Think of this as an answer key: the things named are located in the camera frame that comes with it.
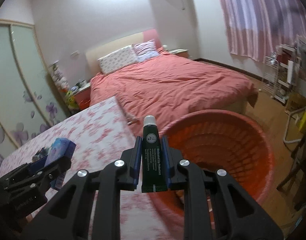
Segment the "dark green lip balm tube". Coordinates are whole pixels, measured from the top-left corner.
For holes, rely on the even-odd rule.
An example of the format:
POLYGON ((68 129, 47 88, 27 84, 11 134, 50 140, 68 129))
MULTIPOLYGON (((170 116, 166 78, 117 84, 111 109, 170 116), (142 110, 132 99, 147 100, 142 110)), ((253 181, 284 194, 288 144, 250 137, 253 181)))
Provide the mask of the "dark green lip balm tube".
POLYGON ((147 115, 143 122, 142 166, 142 193, 167 191, 163 152, 153 115, 147 115))

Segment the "blue tissue packet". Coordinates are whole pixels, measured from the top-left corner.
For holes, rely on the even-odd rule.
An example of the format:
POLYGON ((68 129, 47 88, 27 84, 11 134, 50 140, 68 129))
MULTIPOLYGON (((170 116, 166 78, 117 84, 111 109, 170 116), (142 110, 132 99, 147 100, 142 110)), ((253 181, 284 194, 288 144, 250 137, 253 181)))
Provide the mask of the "blue tissue packet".
MULTIPOLYGON (((62 156, 66 156, 71 160, 73 153, 75 151, 75 148, 76 148, 76 144, 73 141, 70 141, 67 138, 57 138, 54 141, 54 143, 51 145, 51 148, 49 149, 49 153, 46 158, 45 166, 56 161, 62 156)), ((57 177, 57 179, 51 182, 52 189, 60 190, 62 188, 67 170, 68 168, 66 168, 66 170, 57 177)))

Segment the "dark blue grey sock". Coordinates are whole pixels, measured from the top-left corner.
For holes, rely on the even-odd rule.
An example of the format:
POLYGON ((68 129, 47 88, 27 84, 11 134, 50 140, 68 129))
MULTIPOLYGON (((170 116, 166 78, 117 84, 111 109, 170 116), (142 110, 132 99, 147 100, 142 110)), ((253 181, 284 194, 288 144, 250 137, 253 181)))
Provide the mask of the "dark blue grey sock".
POLYGON ((46 161, 50 151, 51 151, 50 147, 42 147, 40 150, 36 152, 35 155, 32 156, 32 162, 35 163, 40 160, 46 161))

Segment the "red plastic laundry basket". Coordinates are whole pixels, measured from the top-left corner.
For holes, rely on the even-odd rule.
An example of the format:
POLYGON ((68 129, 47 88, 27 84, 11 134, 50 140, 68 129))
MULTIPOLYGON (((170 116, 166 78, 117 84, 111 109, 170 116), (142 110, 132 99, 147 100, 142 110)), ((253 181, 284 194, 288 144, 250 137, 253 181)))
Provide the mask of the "red plastic laundry basket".
POLYGON ((185 190, 150 193, 159 215, 183 219, 183 239, 275 239, 282 232, 261 208, 274 155, 261 127, 224 110, 191 113, 160 132, 169 146, 201 169, 201 182, 185 190))

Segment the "glass floral wardrobe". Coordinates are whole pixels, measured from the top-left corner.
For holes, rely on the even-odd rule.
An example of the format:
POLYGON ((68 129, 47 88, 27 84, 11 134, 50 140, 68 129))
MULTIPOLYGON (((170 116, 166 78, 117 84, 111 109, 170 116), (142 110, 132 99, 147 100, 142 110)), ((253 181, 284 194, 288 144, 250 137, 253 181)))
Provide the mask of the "glass floral wardrobe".
POLYGON ((33 25, 0 20, 0 171, 7 157, 68 115, 33 25))

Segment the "coral red duvet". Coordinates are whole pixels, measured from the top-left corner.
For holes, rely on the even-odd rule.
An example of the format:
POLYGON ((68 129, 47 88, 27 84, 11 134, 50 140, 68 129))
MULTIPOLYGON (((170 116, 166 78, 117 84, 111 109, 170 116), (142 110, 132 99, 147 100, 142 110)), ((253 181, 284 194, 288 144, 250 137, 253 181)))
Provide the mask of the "coral red duvet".
POLYGON ((243 74, 164 50, 110 74, 98 73, 90 83, 90 104, 114 96, 124 112, 136 118, 130 126, 135 136, 142 134, 147 115, 163 129, 189 113, 226 109, 241 101, 255 106, 258 98, 255 85, 243 74))

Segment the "pink left nightstand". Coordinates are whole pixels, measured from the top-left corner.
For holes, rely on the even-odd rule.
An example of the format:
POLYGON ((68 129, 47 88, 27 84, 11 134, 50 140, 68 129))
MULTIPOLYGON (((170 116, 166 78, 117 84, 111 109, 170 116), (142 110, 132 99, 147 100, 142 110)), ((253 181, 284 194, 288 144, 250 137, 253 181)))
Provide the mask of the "pink left nightstand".
POLYGON ((74 99, 79 107, 79 109, 85 110, 90 106, 90 94, 91 94, 91 84, 87 83, 84 87, 81 87, 74 93, 74 99))

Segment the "right nightstand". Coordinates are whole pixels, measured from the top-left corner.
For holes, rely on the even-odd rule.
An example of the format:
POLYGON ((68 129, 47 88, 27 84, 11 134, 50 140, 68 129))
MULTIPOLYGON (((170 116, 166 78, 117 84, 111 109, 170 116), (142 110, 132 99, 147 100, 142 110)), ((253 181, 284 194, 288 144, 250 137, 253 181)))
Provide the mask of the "right nightstand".
POLYGON ((173 55, 177 55, 179 57, 184 57, 186 59, 190 57, 189 51, 187 49, 173 49, 173 50, 169 50, 169 53, 173 55))

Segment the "pink striped pillow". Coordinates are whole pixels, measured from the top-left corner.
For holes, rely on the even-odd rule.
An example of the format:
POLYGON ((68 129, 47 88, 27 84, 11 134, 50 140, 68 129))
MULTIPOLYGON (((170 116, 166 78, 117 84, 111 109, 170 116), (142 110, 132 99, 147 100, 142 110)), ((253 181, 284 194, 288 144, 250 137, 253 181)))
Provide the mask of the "pink striped pillow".
POLYGON ((138 62, 143 62, 159 55, 154 39, 143 43, 133 44, 132 48, 137 55, 138 62))

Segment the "white floral pillow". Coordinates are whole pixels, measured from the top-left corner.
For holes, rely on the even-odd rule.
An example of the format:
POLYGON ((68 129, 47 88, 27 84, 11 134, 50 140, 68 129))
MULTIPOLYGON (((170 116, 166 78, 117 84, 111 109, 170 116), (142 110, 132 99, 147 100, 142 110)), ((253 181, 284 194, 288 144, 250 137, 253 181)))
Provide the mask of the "white floral pillow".
POLYGON ((98 63, 101 73, 108 75, 126 66, 138 63, 138 57, 132 45, 128 45, 99 58, 98 63))

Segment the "cream pink headboard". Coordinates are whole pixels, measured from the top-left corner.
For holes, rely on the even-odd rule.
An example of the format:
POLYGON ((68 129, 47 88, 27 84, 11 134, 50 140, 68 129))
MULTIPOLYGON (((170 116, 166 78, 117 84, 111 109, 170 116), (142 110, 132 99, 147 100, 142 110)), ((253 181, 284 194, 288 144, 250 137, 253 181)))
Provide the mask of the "cream pink headboard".
POLYGON ((100 72, 100 66, 98 64, 98 59, 100 57, 103 57, 125 46, 143 43, 152 39, 154 39, 157 49, 162 47, 156 29, 150 29, 142 31, 140 33, 135 33, 126 37, 119 38, 106 44, 98 44, 86 50, 85 56, 88 64, 88 70, 90 71, 91 76, 94 77, 100 72))

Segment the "black chair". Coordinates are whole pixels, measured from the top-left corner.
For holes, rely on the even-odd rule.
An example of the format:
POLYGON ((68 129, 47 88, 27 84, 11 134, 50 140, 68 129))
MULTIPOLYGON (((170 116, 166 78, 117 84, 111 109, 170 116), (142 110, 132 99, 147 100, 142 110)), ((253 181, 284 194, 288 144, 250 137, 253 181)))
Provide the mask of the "black chair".
POLYGON ((294 168, 276 187, 277 191, 283 191, 283 187, 289 181, 296 178, 297 174, 302 171, 303 176, 299 188, 293 199, 294 209, 299 211, 306 205, 306 133, 291 152, 291 157, 294 159, 294 168))

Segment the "cluttered white shelf desk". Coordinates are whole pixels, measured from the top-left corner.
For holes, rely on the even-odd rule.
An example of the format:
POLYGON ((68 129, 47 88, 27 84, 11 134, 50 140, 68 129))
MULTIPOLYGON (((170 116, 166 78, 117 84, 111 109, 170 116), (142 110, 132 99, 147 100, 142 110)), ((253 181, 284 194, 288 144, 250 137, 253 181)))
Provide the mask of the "cluttered white shelf desk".
POLYGON ((295 43, 276 46, 278 65, 274 99, 286 105, 297 94, 306 98, 306 37, 297 35, 295 43))

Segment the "pink striped curtain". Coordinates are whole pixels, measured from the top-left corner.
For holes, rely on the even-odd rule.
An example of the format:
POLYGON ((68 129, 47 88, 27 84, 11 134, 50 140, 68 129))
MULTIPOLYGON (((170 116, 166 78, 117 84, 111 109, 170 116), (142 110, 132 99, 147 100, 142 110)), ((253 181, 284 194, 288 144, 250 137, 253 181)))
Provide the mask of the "pink striped curtain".
POLYGON ((306 38, 306 9, 300 0, 220 0, 229 52, 262 62, 280 44, 306 38))

